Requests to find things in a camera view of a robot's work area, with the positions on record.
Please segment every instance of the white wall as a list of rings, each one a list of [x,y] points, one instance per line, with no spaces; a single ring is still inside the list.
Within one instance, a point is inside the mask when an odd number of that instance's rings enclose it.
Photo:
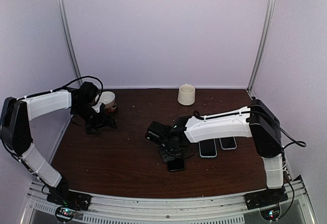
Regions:
[[[254,93],[286,131],[308,143],[289,147],[287,156],[326,223],[327,0],[277,0]]]
[[[74,78],[56,0],[0,0],[0,108],[8,96],[47,91]],[[68,111],[31,124],[39,151],[49,159]],[[32,178],[0,146],[0,218],[18,222]]]
[[[105,87],[245,88],[267,0],[65,0],[82,75]]]

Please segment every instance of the cup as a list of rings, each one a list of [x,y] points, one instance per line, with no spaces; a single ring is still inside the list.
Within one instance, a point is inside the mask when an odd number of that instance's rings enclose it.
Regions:
[[[113,92],[105,91],[102,92],[99,102],[103,103],[105,105],[105,110],[107,114],[113,113],[117,110],[117,104],[116,104],[116,95]]]
[[[181,105],[192,105],[195,102],[195,87],[183,84],[179,87],[177,101]]]

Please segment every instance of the black smartphone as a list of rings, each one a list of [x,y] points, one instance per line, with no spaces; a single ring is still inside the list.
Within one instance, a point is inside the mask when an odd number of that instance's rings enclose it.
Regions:
[[[234,137],[220,138],[219,141],[222,150],[235,150],[237,148]]]
[[[217,147],[215,139],[199,142],[200,157],[215,158],[217,156]]]
[[[186,169],[184,159],[173,159],[167,163],[169,172],[183,171]]]

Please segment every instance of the smartphone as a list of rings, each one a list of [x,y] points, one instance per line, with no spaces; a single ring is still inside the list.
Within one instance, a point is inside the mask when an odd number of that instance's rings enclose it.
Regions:
[[[184,159],[173,159],[167,163],[169,172],[183,171],[186,169]]]
[[[199,142],[200,157],[215,158],[217,156],[216,140],[210,139]]]
[[[220,138],[219,141],[222,150],[235,150],[237,148],[234,137]]]

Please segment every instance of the wooden table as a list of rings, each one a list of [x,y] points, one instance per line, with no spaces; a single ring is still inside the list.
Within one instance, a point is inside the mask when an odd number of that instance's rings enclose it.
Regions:
[[[186,170],[170,173],[157,145],[145,139],[152,121],[174,123],[198,110],[202,115],[226,112],[250,104],[245,90],[198,89],[192,106],[177,103],[177,89],[114,90],[119,107],[118,129],[103,128],[87,136],[84,127],[70,124],[52,165],[73,190],[125,197],[176,198],[232,194],[266,187],[262,159],[253,140],[236,138],[237,149],[221,151],[215,159],[197,154]]]

